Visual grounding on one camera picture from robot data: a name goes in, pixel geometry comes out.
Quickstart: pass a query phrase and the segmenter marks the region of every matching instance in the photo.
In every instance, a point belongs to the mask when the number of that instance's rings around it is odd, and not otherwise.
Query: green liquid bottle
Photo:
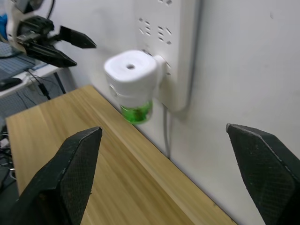
[[[147,122],[151,118],[152,109],[152,101],[135,108],[121,106],[122,115],[131,124],[141,124]]]

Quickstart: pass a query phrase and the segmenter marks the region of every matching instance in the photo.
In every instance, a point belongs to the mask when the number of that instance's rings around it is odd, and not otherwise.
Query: robotic arm
[[[60,27],[59,34],[50,36],[49,33],[54,30],[53,22],[33,14],[43,2],[44,0],[6,0],[7,15],[0,18],[0,41],[57,67],[76,66],[75,61],[53,45],[62,40],[80,48],[96,48],[96,44],[87,35],[63,26]]]

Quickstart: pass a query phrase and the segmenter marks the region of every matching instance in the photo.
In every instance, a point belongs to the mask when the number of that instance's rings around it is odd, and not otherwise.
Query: gray cable
[[[168,108],[163,104],[164,107],[164,138],[165,138],[165,151],[166,157],[171,159],[171,149],[168,138]]]

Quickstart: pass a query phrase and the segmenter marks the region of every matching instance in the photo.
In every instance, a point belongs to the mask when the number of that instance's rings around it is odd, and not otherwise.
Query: power strip
[[[172,112],[188,104],[200,0],[135,0],[138,48],[167,61],[158,99]]]

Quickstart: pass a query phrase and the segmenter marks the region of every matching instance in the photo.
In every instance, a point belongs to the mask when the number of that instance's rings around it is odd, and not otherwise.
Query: light wood surface
[[[102,127],[82,225],[235,225],[91,86],[9,117],[7,126],[20,193],[67,137]]]

